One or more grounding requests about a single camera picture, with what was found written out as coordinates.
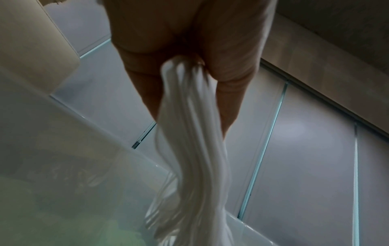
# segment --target white yarn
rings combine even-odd
[[[172,172],[146,214],[163,246],[231,246],[224,205],[231,174],[205,68],[184,56],[161,69],[156,147]]]

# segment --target hand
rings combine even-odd
[[[175,55],[205,64],[218,81],[223,136],[259,68],[276,0],[104,0],[116,46],[135,88],[157,119],[160,67]]]

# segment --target white thread bundle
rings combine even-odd
[[[164,246],[231,246],[224,209],[231,177],[207,72],[178,56],[161,73],[156,147],[172,173],[146,214],[146,227],[156,227],[154,237]]]

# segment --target white string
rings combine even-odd
[[[204,67],[178,56],[162,66],[156,148],[169,175],[146,214],[162,246],[231,246],[225,203],[231,174]]]

